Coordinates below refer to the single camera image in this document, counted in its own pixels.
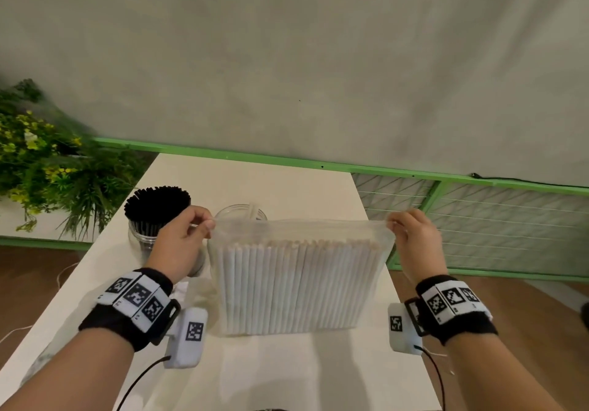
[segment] brown floor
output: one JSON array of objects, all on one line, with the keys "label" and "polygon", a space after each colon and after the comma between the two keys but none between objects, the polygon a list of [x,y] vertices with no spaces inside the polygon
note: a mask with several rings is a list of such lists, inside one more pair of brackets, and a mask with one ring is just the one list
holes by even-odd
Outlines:
[{"label": "brown floor", "polygon": [[[404,274],[391,271],[401,300],[415,296]],[[579,315],[540,290],[516,279],[458,276],[493,313],[499,335],[512,353],[567,411],[586,410],[589,403],[589,332]],[[445,353],[439,342],[423,344]],[[423,355],[438,398],[441,391],[431,362]],[[466,410],[448,358],[434,357],[446,391],[446,408]]]},{"label": "brown floor", "polygon": [[[0,338],[17,327],[35,323],[57,293],[57,274],[78,262],[76,251],[0,246],[0,303],[11,304],[0,319]],[[74,267],[61,276],[63,285]],[[17,330],[0,344],[0,368],[26,336]]]},{"label": "brown floor", "polygon": [[[14,304],[0,320],[0,338],[17,327],[31,325],[57,292],[56,276],[78,262],[76,251],[0,246],[0,301]],[[63,283],[73,268],[61,276]],[[405,276],[391,271],[401,300],[415,295]],[[524,366],[568,411],[589,403],[589,332],[578,315],[525,282],[504,278],[460,277],[468,282],[494,315],[499,334]],[[569,284],[589,296],[589,285]],[[0,367],[25,337],[27,330],[10,335],[0,344]],[[432,352],[445,353],[437,340],[423,339]],[[452,366],[434,357],[446,390],[446,408],[466,410]],[[440,397],[437,374],[426,360]]]}]

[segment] white sensor device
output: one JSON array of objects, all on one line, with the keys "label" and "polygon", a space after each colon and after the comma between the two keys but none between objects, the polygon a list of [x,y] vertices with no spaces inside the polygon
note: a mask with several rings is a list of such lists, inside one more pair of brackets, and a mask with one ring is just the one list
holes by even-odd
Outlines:
[{"label": "white sensor device", "polygon": [[190,307],[180,311],[166,333],[170,337],[166,355],[171,357],[164,362],[166,369],[187,369],[199,363],[208,318],[209,313],[203,308]]},{"label": "white sensor device", "polygon": [[423,347],[421,337],[403,303],[389,304],[389,344],[395,352],[421,355]]}]

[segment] black buckle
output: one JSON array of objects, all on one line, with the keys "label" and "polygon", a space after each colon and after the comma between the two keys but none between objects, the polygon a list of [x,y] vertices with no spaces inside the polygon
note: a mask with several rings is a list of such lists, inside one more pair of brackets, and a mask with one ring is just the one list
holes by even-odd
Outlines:
[{"label": "black buckle", "polygon": [[166,332],[170,329],[181,310],[182,307],[178,301],[175,299],[170,300],[170,303],[166,306],[157,321],[154,323],[154,327],[156,329],[154,330],[155,335],[150,339],[152,344],[158,346],[159,343],[161,343],[161,341],[166,336]]},{"label": "black buckle", "polygon": [[407,313],[409,314],[409,318],[411,318],[411,322],[413,322],[415,330],[417,331],[417,335],[419,335],[420,337],[424,337],[426,335],[429,335],[429,332],[426,331],[420,323],[419,307],[417,305],[418,301],[423,301],[423,299],[421,299],[420,297],[411,298],[409,300],[406,300],[404,304],[405,308],[407,309]]}]

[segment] black cable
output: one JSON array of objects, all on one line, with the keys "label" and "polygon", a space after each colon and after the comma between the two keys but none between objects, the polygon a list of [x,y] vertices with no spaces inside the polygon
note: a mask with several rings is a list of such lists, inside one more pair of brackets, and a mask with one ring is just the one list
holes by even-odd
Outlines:
[{"label": "black cable", "polygon": [[125,403],[125,399],[127,399],[127,396],[128,396],[128,395],[129,395],[129,393],[131,392],[131,389],[133,389],[133,386],[135,386],[135,385],[137,384],[137,382],[138,382],[139,380],[141,380],[141,378],[142,378],[142,377],[143,377],[145,374],[147,374],[147,371],[148,371],[148,370],[150,370],[152,367],[154,367],[156,364],[158,364],[158,363],[162,363],[162,362],[166,362],[166,361],[168,361],[170,358],[171,358],[171,357],[168,355],[168,356],[166,356],[166,357],[162,357],[162,358],[160,358],[160,359],[159,359],[158,361],[156,361],[156,362],[153,362],[153,363],[151,363],[151,365],[149,365],[149,367],[148,367],[146,370],[144,370],[144,371],[143,371],[143,372],[142,372],[142,373],[139,375],[139,377],[137,377],[137,378],[135,379],[135,381],[133,382],[133,384],[129,386],[129,389],[127,389],[127,392],[125,392],[125,395],[122,397],[121,403],[119,403],[119,404],[118,404],[117,411],[121,411],[122,404],[123,404],[123,403]]},{"label": "black cable", "polygon": [[444,392],[444,382],[442,381],[442,375],[440,374],[438,365],[436,364],[436,362],[433,361],[433,357],[430,355],[430,353],[426,351],[423,347],[417,346],[416,344],[414,344],[413,347],[417,350],[421,350],[425,355],[427,355],[428,358],[432,361],[434,368],[436,368],[436,372],[438,373],[438,378],[440,380],[440,387],[442,388],[442,411],[446,411],[446,393]]},{"label": "black cable", "polygon": [[543,184],[544,186],[559,186],[561,188],[583,188],[583,189],[586,189],[587,188],[587,186],[578,186],[576,184],[542,183],[540,181],[523,180],[521,178],[511,178],[511,177],[481,177],[476,172],[469,173],[468,176],[471,177],[471,178],[475,178],[476,180],[508,180],[508,181],[521,181],[523,183]]}]

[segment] wristband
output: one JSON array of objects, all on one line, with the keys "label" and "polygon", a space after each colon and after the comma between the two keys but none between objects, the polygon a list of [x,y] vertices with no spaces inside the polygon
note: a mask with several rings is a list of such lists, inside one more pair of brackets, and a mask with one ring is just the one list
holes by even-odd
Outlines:
[{"label": "wristband", "polygon": [[498,334],[489,310],[465,282],[438,275],[421,281],[415,289],[419,298],[406,301],[405,307],[420,336],[431,334],[446,345],[459,333]]},{"label": "wristband", "polygon": [[180,312],[171,300],[172,282],[152,268],[140,268],[118,278],[97,299],[78,330],[107,328],[133,346],[158,345]]}]

